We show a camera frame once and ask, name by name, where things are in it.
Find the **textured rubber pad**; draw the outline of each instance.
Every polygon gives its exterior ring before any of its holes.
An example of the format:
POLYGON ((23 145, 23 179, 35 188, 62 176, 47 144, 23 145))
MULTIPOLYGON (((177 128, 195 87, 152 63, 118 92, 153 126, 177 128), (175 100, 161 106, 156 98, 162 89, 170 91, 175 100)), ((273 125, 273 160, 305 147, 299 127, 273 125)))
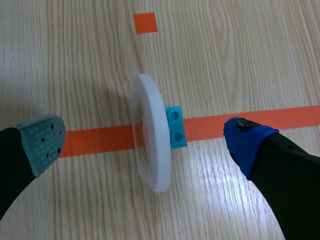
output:
POLYGON ((32 172, 39 177, 63 151, 66 138, 64 121, 56 115, 44 115, 16 128, 20 131, 32 172))

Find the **hole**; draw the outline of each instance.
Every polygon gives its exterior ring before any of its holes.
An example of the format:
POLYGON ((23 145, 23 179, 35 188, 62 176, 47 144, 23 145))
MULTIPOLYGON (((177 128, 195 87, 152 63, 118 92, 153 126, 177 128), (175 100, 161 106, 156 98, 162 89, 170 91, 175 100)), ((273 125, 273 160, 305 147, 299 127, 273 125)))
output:
POLYGON ((176 132, 173 134, 173 140, 177 143, 181 142, 182 138, 183 138, 183 136, 180 132, 176 132))
POLYGON ((177 111, 170 111, 169 112, 169 119, 171 121, 176 121, 179 118, 179 113, 177 111))

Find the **teal gripper pad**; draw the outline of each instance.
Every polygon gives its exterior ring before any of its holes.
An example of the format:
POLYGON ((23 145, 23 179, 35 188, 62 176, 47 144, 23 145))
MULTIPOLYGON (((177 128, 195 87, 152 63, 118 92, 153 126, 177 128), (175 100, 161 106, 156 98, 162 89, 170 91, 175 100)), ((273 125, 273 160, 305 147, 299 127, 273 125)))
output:
POLYGON ((171 149, 183 148, 187 146, 184 119, 180 106, 170 106, 165 108, 166 119, 170 132, 171 149))
POLYGON ((66 138, 64 121, 56 115, 44 115, 16 126, 33 175, 39 177, 61 154, 66 138))

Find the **white disc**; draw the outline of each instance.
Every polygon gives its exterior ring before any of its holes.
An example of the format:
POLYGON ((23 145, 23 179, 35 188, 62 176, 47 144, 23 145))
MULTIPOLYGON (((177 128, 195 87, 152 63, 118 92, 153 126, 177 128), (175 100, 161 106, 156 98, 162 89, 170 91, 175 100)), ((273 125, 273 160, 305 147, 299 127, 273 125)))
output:
POLYGON ((138 172, 154 191, 164 192, 171 180, 170 132, 164 102, 149 75, 134 79, 129 112, 138 172))

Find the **white ring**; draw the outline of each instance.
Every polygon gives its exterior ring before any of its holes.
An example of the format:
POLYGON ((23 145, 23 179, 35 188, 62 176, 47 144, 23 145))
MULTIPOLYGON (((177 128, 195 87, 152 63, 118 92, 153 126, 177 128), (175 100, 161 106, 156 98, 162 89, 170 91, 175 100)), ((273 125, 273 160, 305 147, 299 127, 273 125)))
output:
POLYGON ((164 192, 169 188, 171 180, 170 132, 164 102, 149 75, 138 74, 134 79, 129 112, 138 172, 154 191, 164 192), (138 114, 142 114, 139 119, 139 122, 142 121, 141 128, 137 127, 138 114), (138 146, 137 134, 144 138, 144 156, 141 156, 143 148, 138 146))

